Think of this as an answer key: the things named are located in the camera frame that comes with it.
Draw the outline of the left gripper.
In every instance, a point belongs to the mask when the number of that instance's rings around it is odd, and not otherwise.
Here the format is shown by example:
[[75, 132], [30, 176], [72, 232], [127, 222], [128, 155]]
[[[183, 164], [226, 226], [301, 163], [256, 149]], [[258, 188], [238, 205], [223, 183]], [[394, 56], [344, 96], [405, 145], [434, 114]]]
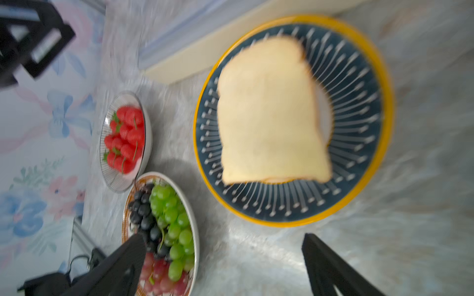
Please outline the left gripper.
[[[34, 51], [54, 32], [59, 39], [34, 58]], [[1, 1], [1, 88], [17, 84], [14, 73], [21, 67], [38, 78], [75, 36], [51, 2]]]

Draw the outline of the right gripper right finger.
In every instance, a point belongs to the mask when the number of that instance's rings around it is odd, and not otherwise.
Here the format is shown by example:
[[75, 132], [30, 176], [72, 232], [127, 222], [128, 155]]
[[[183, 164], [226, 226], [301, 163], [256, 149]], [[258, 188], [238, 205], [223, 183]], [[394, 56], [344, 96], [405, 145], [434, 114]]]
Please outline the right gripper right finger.
[[302, 254], [315, 296], [384, 296], [315, 234], [305, 234]]

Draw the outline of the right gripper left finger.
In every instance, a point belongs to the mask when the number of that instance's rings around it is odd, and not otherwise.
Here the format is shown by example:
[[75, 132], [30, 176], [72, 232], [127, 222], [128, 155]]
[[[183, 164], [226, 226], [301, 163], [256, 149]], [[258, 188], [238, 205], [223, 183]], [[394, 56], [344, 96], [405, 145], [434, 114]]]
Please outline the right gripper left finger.
[[146, 256], [142, 235], [134, 234], [64, 296], [134, 296]]

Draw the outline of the plastic wrap dispenser box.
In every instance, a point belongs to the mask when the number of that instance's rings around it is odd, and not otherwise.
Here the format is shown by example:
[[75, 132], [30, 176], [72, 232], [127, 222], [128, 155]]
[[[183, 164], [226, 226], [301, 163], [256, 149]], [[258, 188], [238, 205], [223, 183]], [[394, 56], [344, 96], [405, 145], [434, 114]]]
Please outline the plastic wrap dispenser box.
[[334, 15], [360, 1], [197, 1], [138, 51], [138, 68], [170, 85], [213, 66], [245, 34], [300, 14]]

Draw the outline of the blue yellow-rimmed plate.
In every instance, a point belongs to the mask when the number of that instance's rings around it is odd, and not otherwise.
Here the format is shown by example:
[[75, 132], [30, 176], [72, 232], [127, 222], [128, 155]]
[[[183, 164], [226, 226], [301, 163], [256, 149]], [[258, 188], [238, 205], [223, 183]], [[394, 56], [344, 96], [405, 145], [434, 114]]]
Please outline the blue yellow-rimmed plate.
[[395, 95], [376, 47], [324, 16], [266, 23], [235, 42], [197, 101], [200, 174], [229, 211], [272, 227], [317, 222], [368, 185]]

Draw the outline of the patterned fruit plate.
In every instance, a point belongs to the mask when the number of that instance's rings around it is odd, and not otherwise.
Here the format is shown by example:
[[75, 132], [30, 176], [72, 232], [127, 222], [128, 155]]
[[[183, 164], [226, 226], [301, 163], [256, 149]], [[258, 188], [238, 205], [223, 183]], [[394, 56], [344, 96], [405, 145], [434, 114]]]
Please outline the patterned fruit plate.
[[140, 234], [146, 245], [138, 296], [188, 296], [198, 271], [199, 236], [190, 203], [168, 177], [149, 172], [128, 193], [122, 240]]

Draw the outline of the glass plate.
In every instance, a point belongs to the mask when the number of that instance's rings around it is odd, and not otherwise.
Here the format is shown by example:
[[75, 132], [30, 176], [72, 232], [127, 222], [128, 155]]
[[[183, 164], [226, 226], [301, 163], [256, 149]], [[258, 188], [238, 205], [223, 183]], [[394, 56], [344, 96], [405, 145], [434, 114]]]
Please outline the glass plate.
[[132, 187], [144, 173], [152, 144], [147, 111], [134, 93], [121, 92], [108, 106], [101, 129], [101, 170], [109, 189]]

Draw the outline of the red grapes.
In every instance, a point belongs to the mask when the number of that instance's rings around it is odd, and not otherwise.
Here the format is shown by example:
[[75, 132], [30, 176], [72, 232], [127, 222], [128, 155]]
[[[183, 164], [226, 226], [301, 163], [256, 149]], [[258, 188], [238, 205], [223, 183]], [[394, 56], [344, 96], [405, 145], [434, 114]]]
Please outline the red grapes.
[[152, 253], [145, 255], [139, 276], [136, 296], [189, 296], [192, 272], [180, 271], [165, 259], [158, 259]]

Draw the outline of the black grapes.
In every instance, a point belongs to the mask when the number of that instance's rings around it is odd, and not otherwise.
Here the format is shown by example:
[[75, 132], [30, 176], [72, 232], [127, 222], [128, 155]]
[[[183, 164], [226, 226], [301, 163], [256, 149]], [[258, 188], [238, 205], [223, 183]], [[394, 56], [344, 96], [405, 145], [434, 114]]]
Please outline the black grapes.
[[126, 215], [129, 229], [140, 234], [146, 244], [146, 250], [158, 259], [170, 261], [170, 247], [165, 244], [165, 230], [160, 228], [158, 219], [152, 213], [151, 192], [153, 183], [132, 186], [131, 201], [127, 202]]

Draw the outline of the green grapes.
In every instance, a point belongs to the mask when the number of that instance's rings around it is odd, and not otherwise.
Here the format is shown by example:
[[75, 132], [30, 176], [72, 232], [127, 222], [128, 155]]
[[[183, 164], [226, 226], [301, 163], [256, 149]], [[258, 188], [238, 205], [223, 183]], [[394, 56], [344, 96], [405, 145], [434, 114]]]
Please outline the green grapes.
[[151, 192], [153, 215], [165, 230], [165, 244], [170, 247], [170, 262], [180, 271], [191, 271], [195, 266], [195, 237], [191, 219], [178, 192], [169, 184], [154, 184]]

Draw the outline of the red strawberries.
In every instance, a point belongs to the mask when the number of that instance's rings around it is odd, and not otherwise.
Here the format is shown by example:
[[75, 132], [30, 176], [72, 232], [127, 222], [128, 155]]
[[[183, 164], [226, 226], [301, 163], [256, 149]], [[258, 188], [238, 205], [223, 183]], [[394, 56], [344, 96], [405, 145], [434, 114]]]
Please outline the red strawberries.
[[144, 124], [144, 114], [139, 107], [126, 105], [112, 112], [102, 140], [105, 145], [102, 161], [109, 168], [122, 175], [136, 169], [145, 147]]

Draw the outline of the bread slices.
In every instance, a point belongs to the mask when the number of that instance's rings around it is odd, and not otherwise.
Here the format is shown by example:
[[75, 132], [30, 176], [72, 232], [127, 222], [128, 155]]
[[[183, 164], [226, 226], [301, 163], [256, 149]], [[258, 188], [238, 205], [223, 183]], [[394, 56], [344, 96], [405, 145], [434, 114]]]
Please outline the bread slices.
[[225, 184], [331, 179], [315, 82], [295, 38], [240, 51], [223, 67], [217, 92]]

